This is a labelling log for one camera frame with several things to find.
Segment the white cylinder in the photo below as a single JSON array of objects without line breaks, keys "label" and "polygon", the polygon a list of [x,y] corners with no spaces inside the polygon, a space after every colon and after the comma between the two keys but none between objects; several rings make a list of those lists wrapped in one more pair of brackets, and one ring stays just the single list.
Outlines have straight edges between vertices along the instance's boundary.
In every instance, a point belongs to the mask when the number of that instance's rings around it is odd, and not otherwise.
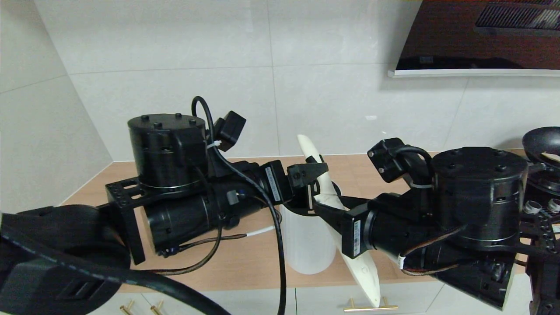
[{"label": "white cylinder", "polygon": [[327,269],[337,248],[326,223],[318,216],[295,214],[283,205],[280,212],[284,255],[288,265],[305,275]]}]

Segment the drawer handle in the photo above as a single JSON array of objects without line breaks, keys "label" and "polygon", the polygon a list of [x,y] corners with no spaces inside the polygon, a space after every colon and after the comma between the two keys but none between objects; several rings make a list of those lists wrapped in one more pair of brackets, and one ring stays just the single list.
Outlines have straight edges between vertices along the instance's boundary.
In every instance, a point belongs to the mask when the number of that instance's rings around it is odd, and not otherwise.
[{"label": "drawer handle", "polygon": [[121,306],[119,307],[119,309],[120,309],[121,312],[123,312],[123,314],[126,314],[126,315],[134,315],[134,314],[132,314],[132,312],[130,311],[130,309],[132,308],[132,305],[134,305],[134,300],[130,300],[130,303],[128,303],[128,306],[121,305]]},{"label": "drawer handle", "polygon": [[383,304],[379,307],[356,307],[354,299],[350,298],[350,307],[345,308],[345,313],[373,312],[373,311],[394,311],[399,309],[397,305],[387,305],[387,298],[383,297]]},{"label": "drawer handle", "polygon": [[150,308],[150,310],[152,311],[152,313],[154,313],[155,315],[163,315],[161,313],[161,307],[164,306],[164,301],[161,300],[157,306],[152,305],[152,307]]}]

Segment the white label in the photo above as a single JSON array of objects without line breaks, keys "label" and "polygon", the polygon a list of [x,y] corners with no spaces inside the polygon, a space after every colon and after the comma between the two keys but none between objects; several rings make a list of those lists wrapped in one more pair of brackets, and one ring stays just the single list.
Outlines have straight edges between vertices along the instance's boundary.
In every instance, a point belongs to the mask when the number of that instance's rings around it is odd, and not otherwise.
[{"label": "white label", "polygon": [[361,220],[354,222],[354,256],[360,254],[360,232],[362,231]]},{"label": "white label", "polygon": [[267,172],[268,183],[270,184],[270,190],[272,191],[272,196],[274,196],[275,201],[280,201],[280,194],[278,193],[278,188],[276,187],[276,181],[272,175],[272,168],[267,167],[265,169]]}]

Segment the wall tile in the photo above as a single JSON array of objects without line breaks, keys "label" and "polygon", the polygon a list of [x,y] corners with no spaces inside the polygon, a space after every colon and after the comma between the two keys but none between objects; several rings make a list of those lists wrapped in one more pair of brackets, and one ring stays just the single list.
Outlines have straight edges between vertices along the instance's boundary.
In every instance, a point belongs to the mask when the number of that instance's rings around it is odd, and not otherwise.
[{"label": "wall tile", "polygon": [[68,76],[0,94],[2,211],[58,205],[111,163]]},{"label": "wall tile", "polygon": [[559,125],[558,87],[552,77],[470,78],[445,148],[522,147],[527,131]]},{"label": "wall tile", "polygon": [[133,160],[127,121],[142,114],[190,114],[204,97],[214,120],[233,110],[247,119],[228,157],[277,156],[272,69],[229,68],[89,73],[71,76],[115,161]]},{"label": "wall tile", "polygon": [[36,4],[70,74],[271,65],[265,0]]},{"label": "wall tile", "polygon": [[420,3],[269,0],[274,65],[396,63]]},{"label": "wall tile", "polygon": [[0,5],[0,92],[65,75],[33,1]]},{"label": "wall tile", "polygon": [[388,78],[386,65],[275,67],[280,154],[296,135],[323,154],[364,153],[382,139],[440,150],[466,78]]}]

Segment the white cabinet door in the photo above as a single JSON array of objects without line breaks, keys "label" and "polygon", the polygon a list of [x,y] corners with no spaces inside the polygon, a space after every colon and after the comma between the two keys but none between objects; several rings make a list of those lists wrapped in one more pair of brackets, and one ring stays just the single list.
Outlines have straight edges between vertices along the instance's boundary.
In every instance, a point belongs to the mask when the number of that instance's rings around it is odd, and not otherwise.
[{"label": "white cabinet door", "polygon": [[150,304],[140,293],[117,293],[107,303],[91,312],[90,315],[124,315],[120,307],[128,307],[131,315],[153,315],[150,311]]},{"label": "white cabinet door", "polygon": [[[233,315],[275,315],[280,299],[279,289],[202,292]],[[161,293],[144,293],[152,305],[164,301],[162,315],[201,315],[201,312]],[[286,315],[296,315],[295,289],[287,290]]]},{"label": "white cabinet door", "polygon": [[532,299],[531,285],[526,274],[515,275],[508,291],[503,311],[489,306],[470,295],[445,285],[429,308],[427,315],[523,315]]},{"label": "white cabinet door", "polygon": [[[417,314],[424,313],[443,287],[439,281],[382,284],[381,295],[396,310],[375,310],[361,314]],[[359,286],[328,286],[296,288],[297,315],[343,315],[350,307],[350,298],[356,307],[371,307]]]}]

